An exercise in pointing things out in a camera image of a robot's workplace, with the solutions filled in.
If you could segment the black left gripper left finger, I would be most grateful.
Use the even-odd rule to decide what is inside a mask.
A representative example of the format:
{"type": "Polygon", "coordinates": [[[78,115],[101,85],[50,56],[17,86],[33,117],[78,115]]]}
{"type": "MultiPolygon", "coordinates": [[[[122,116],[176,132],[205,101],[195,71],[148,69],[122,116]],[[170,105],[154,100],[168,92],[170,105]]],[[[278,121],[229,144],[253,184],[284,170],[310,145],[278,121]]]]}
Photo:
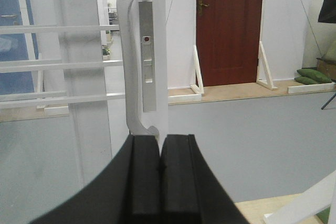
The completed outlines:
{"type": "Polygon", "coordinates": [[[153,135],[130,134],[108,166],[33,223],[159,223],[160,154],[153,135]]]}

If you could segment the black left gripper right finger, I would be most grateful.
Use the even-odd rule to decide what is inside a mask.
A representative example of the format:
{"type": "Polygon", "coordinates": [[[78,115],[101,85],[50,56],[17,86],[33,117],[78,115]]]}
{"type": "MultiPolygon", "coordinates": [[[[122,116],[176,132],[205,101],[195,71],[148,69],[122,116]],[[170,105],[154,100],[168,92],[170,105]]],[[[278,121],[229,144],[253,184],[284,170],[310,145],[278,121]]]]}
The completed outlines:
{"type": "Polygon", "coordinates": [[[168,135],[161,152],[161,223],[247,223],[194,135],[168,135]]]}

